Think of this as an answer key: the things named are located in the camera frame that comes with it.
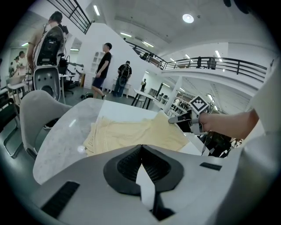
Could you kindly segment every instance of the black slot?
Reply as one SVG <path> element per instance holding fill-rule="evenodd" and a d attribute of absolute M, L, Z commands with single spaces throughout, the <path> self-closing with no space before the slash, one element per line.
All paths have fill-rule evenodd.
<path fill-rule="evenodd" d="M 222 166 L 211 164 L 211 163 L 201 163 L 200 166 L 206 167 L 212 170 L 220 171 Z"/>
<path fill-rule="evenodd" d="M 41 209 L 53 218 L 57 218 L 79 186 L 80 184 L 67 181 Z"/>

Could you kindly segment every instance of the yellow cloth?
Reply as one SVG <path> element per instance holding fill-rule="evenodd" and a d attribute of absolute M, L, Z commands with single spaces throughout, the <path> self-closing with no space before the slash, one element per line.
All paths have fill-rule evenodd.
<path fill-rule="evenodd" d="M 92 156 L 138 144 L 179 151 L 187 143 L 188 139 L 181 130 L 168 123 L 165 114 L 159 112 L 154 119 L 138 123 L 115 122 L 103 117 L 91 125 L 84 146 L 88 156 Z"/>

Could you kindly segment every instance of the black metal railing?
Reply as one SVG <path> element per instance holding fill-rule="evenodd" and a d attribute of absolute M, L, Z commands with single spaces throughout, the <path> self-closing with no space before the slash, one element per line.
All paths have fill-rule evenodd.
<path fill-rule="evenodd" d="M 138 45 L 130 43 L 129 41 L 126 41 L 126 42 L 133 48 L 133 50 L 137 53 L 137 55 L 141 59 L 143 59 L 151 64 L 154 64 L 155 66 L 157 66 L 158 68 L 160 68 L 162 70 L 165 68 L 167 62 L 164 59 L 160 58 L 159 56 L 155 55 L 154 53 L 152 53 Z"/>
<path fill-rule="evenodd" d="M 87 33 L 91 26 L 91 21 L 88 19 L 80 5 L 76 0 L 48 0 L 58 10 L 60 10 L 68 19 L 70 19 L 84 34 Z"/>
<path fill-rule="evenodd" d="M 197 69 L 220 69 L 230 71 L 236 74 L 245 75 L 264 82 L 267 68 L 252 62 L 243 61 L 234 58 L 218 57 L 199 57 L 190 59 L 181 59 L 174 62 L 168 62 L 165 70 L 178 68 L 197 68 Z"/>

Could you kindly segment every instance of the floor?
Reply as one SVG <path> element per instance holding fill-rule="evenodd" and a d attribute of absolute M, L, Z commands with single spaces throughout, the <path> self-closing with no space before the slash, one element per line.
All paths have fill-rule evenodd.
<path fill-rule="evenodd" d="M 72 89 L 72 91 L 74 92 L 74 94 L 66 92 L 65 102 L 67 105 L 73 106 L 82 101 L 82 99 L 80 98 L 81 95 L 91 90 L 84 89 L 81 87 L 75 87 Z M 126 98 L 126 96 L 123 96 L 122 98 L 116 98 L 109 93 L 107 93 L 106 100 L 127 105 L 131 105 L 133 102 L 133 98 Z M 160 110 L 160 108 L 156 106 L 153 102 L 150 103 L 148 109 L 155 112 L 158 112 Z M 32 174 L 34 160 L 28 155 L 28 153 L 23 148 L 19 151 L 17 156 L 12 159 L 6 152 L 6 149 L 3 145 L 5 137 L 10 133 L 10 131 L 14 127 L 15 121 L 11 121 L 0 133 L 0 164 L 2 166 L 2 171 L 6 175 L 7 180 L 10 182 L 13 191 L 28 196 L 40 186 L 34 180 Z M 42 131 L 38 134 L 36 140 L 36 149 L 40 149 L 40 146 L 43 143 L 47 134 L 48 131 L 44 129 L 42 129 Z M 11 153 L 13 153 L 21 144 L 21 141 L 21 132 L 20 129 L 18 129 L 15 135 L 13 135 L 7 143 L 7 149 Z"/>

